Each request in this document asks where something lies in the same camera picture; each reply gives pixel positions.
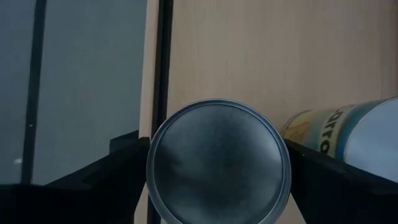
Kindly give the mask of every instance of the gray wall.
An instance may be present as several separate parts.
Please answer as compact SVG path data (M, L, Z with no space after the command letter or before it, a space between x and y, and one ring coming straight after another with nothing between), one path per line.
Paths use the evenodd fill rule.
M35 145L35 184L109 152L139 127L146 1L47 3Z
M18 183L35 1L0 1L0 184Z

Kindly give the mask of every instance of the black metal holder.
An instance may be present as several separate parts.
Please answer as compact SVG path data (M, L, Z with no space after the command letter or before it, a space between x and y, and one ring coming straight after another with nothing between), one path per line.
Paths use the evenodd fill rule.
M397 223L398 184L286 141L291 193L312 223ZM133 223L149 138L46 186L0 186L0 223Z

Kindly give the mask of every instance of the tin can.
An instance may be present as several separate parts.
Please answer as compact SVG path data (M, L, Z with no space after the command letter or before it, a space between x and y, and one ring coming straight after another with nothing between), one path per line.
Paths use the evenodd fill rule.
M398 98L296 114L281 131L289 139L398 182Z

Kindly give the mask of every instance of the metal can top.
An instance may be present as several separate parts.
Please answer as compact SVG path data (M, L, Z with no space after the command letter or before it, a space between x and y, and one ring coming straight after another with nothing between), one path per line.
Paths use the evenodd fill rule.
M173 114L147 159L150 198L168 223L274 223L290 192L290 161L276 128L230 100Z

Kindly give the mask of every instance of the can label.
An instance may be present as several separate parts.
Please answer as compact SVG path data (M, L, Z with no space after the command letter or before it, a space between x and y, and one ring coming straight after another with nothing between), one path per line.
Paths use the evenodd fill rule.
M349 134L361 118L385 100L337 109L306 111L294 116L282 137L337 159L344 159Z

